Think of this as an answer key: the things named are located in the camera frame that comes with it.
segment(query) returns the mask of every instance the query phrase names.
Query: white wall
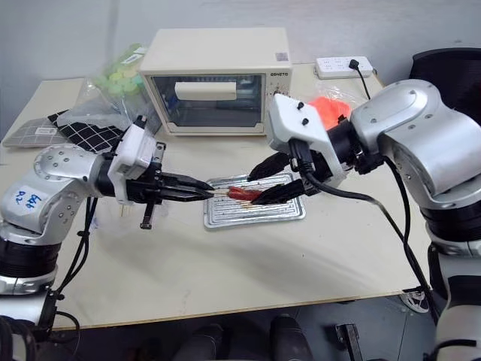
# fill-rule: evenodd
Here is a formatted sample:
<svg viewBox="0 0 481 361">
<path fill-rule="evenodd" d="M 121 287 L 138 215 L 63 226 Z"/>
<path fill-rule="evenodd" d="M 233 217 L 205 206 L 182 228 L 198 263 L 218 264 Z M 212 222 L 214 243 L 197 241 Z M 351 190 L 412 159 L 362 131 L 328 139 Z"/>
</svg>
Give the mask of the white wall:
<svg viewBox="0 0 481 361">
<path fill-rule="evenodd" d="M 285 26 L 295 62 L 366 55 L 390 83 L 414 53 L 481 46 L 480 16 L 479 0 L 0 0 L 0 138 L 41 80 L 87 75 L 162 27 Z"/>
</svg>

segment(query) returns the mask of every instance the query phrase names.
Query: white toaster oven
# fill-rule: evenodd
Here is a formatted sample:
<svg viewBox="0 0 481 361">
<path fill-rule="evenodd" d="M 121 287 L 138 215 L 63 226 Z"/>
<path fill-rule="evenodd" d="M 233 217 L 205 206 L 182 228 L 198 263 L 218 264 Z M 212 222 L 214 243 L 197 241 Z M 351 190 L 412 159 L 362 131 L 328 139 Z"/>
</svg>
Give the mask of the white toaster oven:
<svg viewBox="0 0 481 361">
<path fill-rule="evenodd" d="M 263 135 L 292 76 L 285 29 L 161 29 L 140 67 L 174 135 Z"/>
</svg>

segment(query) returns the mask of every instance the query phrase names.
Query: metal baking tray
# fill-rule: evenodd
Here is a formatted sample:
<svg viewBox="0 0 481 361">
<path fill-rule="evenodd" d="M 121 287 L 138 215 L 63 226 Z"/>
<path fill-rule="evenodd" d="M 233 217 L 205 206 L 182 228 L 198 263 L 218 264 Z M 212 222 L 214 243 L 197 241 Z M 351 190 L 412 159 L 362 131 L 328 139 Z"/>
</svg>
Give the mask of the metal baking tray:
<svg viewBox="0 0 481 361">
<path fill-rule="evenodd" d="M 207 182 L 216 190 L 233 187 L 246 187 L 250 190 L 266 190 L 276 184 L 287 184 L 294 180 L 290 172 L 282 172 L 272 177 L 247 181 L 246 175 L 210 179 Z M 251 205 L 249 201 L 230 199 L 228 196 L 215 195 L 204 201 L 204 225 L 207 228 L 238 226 L 260 222 L 279 222 L 300 220 L 306 211 L 301 198 L 291 199 L 282 205 Z"/>
</svg>

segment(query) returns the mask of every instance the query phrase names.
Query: electrical outlet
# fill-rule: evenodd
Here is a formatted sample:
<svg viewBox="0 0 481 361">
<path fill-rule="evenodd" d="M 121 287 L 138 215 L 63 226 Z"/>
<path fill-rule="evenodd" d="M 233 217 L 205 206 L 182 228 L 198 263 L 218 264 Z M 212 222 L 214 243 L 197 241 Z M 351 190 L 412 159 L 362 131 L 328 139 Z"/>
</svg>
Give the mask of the electrical outlet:
<svg viewBox="0 0 481 361">
<path fill-rule="evenodd" d="M 359 77 L 359 73 L 349 67 L 351 59 L 359 62 L 359 71 L 363 77 L 369 77 L 372 74 L 373 67 L 365 56 L 339 56 L 334 58 L 317 58 L 317 76 L 319 79 Z"/>
</svg>

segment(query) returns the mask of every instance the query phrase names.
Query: white table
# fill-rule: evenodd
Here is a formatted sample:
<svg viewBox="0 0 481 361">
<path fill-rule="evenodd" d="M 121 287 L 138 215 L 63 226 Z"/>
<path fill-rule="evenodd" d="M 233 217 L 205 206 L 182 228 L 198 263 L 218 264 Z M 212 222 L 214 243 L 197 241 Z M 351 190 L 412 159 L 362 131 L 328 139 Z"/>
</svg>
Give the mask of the white table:
<svg viewBox="0 0 481 361">
<path fill-rule="evenodd" d="M 81 81 L 42 82 L 10 132 L 73 106 Z M 317 94 L 316 83 L 312 65 L 297 65 L 291 95 L 309 101 Z M 365 98 L 359 79 L 324 84 Z M 371 94 L 382 88 L 374 76 L 367 85 Z M 201 180 L 249 173 L 273 153 L 263 137 L 159 138 L 168 145 L 164 170 Z M 0 151 L 2 194 L 32 167 L 39 150 Z M 340 188 L 375 196 L 404 224 L 387 167 L 365 176 L 352 172 Z M 113 199 L 101 199 L 86 266 L 65 289 L 59 310 L 74 314 L 83 327 L 113 326 L 386 296 L 417 285 L 400 241 L 373 205 L 326 194 L 304 197 L 304 205 L 303 220 L 209 231 L 202 202 L 166 202 L 153 230 L 144 231 L 138 227 L 143 207 L 120 217 Z M 82 222 L 76 218 L 63 242 L 57 281 L 71 263 Z M 429 240 L 416 206 L 411 240 L 427 274 Z M 56 319 L 56 326 L 70 325 Z"/>
</svg>

